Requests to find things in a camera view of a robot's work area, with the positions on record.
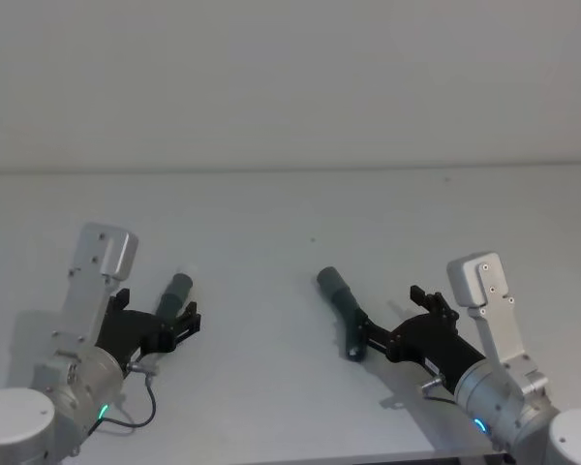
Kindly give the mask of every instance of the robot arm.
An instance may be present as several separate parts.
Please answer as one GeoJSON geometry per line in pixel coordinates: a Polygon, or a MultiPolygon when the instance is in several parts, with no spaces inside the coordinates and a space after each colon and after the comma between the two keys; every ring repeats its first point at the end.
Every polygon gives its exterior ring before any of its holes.
{"type": "Polygon", "coordinates": [[[387,331],[328,267],[317,280],[345,322],[347,357],[361,361],[372,347],[392,362],[422,365],[434,376],[424,393],[444,386],[496,449],[520,465],[581,465],[581,410],[560,413],[551,404],[548,380],[525,352],[499,256],[475,254],[450,263],[447,271],[457,303],[476,321],[486,357],[458,335],[459,315],[441,294],[413,286],[412,301],[428,314],[387,331]]]}
{"type": "Polygon", "coordinates": [[[174,276],[157,314],[125,310],[129,290],[111,296],[128,278],[137,248],[126,230],[82,229],[62,326],[48,329],[31,388],[0,389],[0,465],[47,465],[78,455],[123,379],[131,371],[156,374],[156,367],[133,363],[133,355],[172,352],[199,331],[194,303],[177,318],[192,287],[186,275],[174,276]]]}

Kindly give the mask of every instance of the black cable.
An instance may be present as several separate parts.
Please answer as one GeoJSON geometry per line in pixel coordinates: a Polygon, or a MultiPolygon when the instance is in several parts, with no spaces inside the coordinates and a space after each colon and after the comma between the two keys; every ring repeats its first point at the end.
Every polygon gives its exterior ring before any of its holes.
{"type": "Polygon", "coordinates": [[[119,419],[101,417],[101,418],[97,419],[97,421],[95,421],[95,423],[92,425],[92,427],[88,431],[88,436],[93,434],[95,432],[95,430],[99,427],[99,425],[103,422],[117,424],[119,426],[124,426],[125,428],[132,428],[132,429],[142,428],[142,427],[146,426],[147,424],[149,424],[153,420],[153,418],[155,417],[155,414],[157,414],[157,401],[155,400],[155,394],[153,393],[153,388],[151,387],[151,381],[152,381],[152,377],[146,376],[146,379],[144,380],[144,384],[146,385],[146,390],[148,392],[149,397],[151,398],[151,407],[152,407],[151,415],[146,421],[143,421],[141,423],[128,423],[126,421],[121,421],[119,419]]]}
{"type": "Polygon", "coordinates": [[[451,399],[445,399],[444,397],[424,397],[425,400],[434,400],[435,402],[443,402],[445,404],[452,404],[452,405],[458,405],[456,402],[454,402],[451,399]]]}

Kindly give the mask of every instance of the white wall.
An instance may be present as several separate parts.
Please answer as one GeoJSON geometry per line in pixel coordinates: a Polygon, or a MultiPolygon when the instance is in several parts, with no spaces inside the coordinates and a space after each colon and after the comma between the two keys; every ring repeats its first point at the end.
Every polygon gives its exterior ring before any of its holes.
{"type": "Polygon", "coordinates": [[[581,160],[581,1],[0,0],[0,171],[581,160]]]}

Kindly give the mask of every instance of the white tabletop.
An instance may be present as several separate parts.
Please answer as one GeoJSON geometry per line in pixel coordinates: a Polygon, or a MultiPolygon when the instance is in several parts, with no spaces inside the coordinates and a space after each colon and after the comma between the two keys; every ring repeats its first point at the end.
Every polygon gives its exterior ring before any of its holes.
{"type": "MultiPolygon", "coordinates": [[[[373,320],[394,328],[414,310],[410,285],[450,297],[449,260],[498,251],[555,402],[581,406],[581,166],[0,176],[0,387],[28,383],[86,221],[138,235],[133,308],[152,310],[177,269],[190,274],[202,331],[161,361],[155,421],[133,434],[104,426],[70,463],[489,450],[456,407],[419,398],[421,369],[341,357],[336,316],[314,283],[330,264],[373,320]]],[[[464,312],[459,327],[477,345],[464,312]]],[[[124,391],[124,409],[146,418],[142,379],[130,376],[124,391]]]]}

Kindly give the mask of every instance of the green led light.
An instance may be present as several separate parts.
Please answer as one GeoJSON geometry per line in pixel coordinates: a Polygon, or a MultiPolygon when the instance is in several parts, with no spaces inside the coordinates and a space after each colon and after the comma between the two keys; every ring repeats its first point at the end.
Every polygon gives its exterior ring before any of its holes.
{"type": "Polygon", "coordinates": [[[106,410],[109,408],[109,405],[106,404],[101,408],[101,411],[99,412],[99,417],[97,419],[101,419],[104,416],[104,413],[106,412],[106,410]]]}

